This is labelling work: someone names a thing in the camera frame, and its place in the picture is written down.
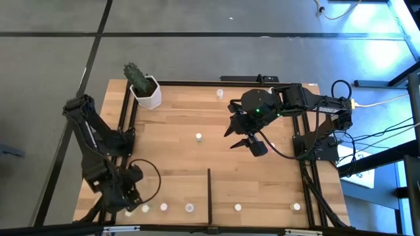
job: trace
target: wooden tabletop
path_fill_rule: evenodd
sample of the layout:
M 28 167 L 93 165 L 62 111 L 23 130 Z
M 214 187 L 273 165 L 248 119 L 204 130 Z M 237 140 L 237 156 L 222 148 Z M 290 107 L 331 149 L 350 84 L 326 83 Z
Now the wooden tabletop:
M 100 116 L 114 129 L 119 121 L 126 84 L 126 80 L 111 79 L 102 105 Z M 319 94 L 317 85 L 303 86 Z M 216 96 L 217 89 L 224 92 L 222 100 Z M 162 86 L 160 107 L 153 110 L 138 107 L 135 148 L 130 160 L 151 161 L 162 175 L 162 184 L 160 192 L 148 203 L 150 210 L 147 213 L 141 211 L 142 206 L 130 217 L 122 210 L 117 214 L 117 224 L 207 224 L 209 168 L 213 225 L 308 227 L 298 162 L 284 159 L 272 151 L 262 157 L 254 157 L 246 147 L 229 149 L 243 136 L 231 134 L 223 137 L 230 123 L 229 101 L 240 99 L 249 89 Z M 133 96 L 127 110 L 125 129 L 132 103 Z M 309 113 L 308 118 L 313 130 L 315 113 Z M 281 152 L 294 155 L 290 117 L 276 119 L 263 131 Z M 202 134 L 201 142 L 196 141 L 196 133 Z M 140 161 L 136 164 L 145 175 L 136 185 L 142 198 L 147 199 L 156 190 L 158 177 L 149 164 Z M 324 198 L 340 219 L 349 224 L 337 170 L 328 162 L 318 161 L 317 164 Z M 86 215 L 98 196 L 83 182 L 74 220 Z M 167 203 L 166 211 L 159 209 L 162 203 Z M 185 211 L 188 203 L 194 205 L 193 213 Z M 301 209 L 292 211 L 290 205 L 293 203 L 299 203 Z M 236 211 L 235 204 L 240 204 L 242 210 Z M 312 206 L 315 221 L 320 224 L 313 196 Z

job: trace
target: gray floor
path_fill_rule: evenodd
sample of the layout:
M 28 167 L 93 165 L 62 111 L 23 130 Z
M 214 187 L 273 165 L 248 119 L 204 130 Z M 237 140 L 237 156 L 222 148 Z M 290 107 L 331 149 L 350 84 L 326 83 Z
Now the gray floor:
M 321 2 L 329 15 L 349 6 Z M 104 0 L 0 1 L 0 31 L 96 31 L 105 4 Z M 320 18 L 316 11 L 316 4 L 306 0 L 123 0 L 114 1 L 105 31 L 399 32 L 386 4 L 362 3 L 336 21 Z M 0 37 L 0 142 L 27 153 L 24 158 L 0 159 L 0 228 L 31 224 L 64 127 L 62 106 L 78 88 L 92 43 L 93 38 Z M 389 80 L 415 63 L 404 41 L 103 38 L 86 91 L 98 109 L 108 80 L 123 78 L 122 65 L 129 61 L 157 79 L 216 81 L 221 75 L 262 73 L 277 75 L 283 82 L 317 83 L 328 95 L 336 79 Z M 337 94 L 346 93 L 345 87 L 337 86 Z M 353 98 L 370 104 L 403 93 L 354 88 Z M 408 117 L 408 98 L 357 109 L 349 132 L 378 132 Z M 407 133 L 382 145 L 411 139 L 413 133 Z M 71 222 L 81 183 L 80 160 L 72 138 L 47 224 Z M 346 203 L 353 226 L 396 231 L 393 210 L 351 198 Z

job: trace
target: white plant pot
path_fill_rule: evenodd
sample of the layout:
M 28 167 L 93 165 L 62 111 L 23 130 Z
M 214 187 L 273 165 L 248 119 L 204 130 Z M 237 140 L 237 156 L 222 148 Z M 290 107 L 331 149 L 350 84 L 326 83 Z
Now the white plant pot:
M 139 98 L 137 97 L 136 93 L 134 92 L 134 86 L 130 86 L 131 93 L 136 98 L 138 104 L 147 109 L 154 109 L 162 103 L 162 93 L 160 91 L 159 83 L 152 75 L 145 76 L 146 79 L 152 79 L 154 83 L 157 85 L 154 93 L 149 97 Z

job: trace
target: potted plant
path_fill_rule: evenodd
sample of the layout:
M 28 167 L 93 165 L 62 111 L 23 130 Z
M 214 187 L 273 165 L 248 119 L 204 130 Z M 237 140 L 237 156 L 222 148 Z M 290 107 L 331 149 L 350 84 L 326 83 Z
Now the potted plant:
M 136 64 L 129 62 L 124 65 L 124 75 L 130 81 L 130 91 L 144 108 L 154 109 L 162 103 L 162 93 L 156 79 L 143 73 Z

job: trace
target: cactus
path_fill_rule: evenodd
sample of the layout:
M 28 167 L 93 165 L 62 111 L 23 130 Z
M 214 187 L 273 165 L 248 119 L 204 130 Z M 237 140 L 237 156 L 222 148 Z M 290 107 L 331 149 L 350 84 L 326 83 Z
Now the cactus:
M 149 82 L 139 70 L 136 64 L 129 62 L 124 65 L 124 75 L 129 82 L 136 88 L 139 96 L 151 96 L 156 89 L 154 83 Z

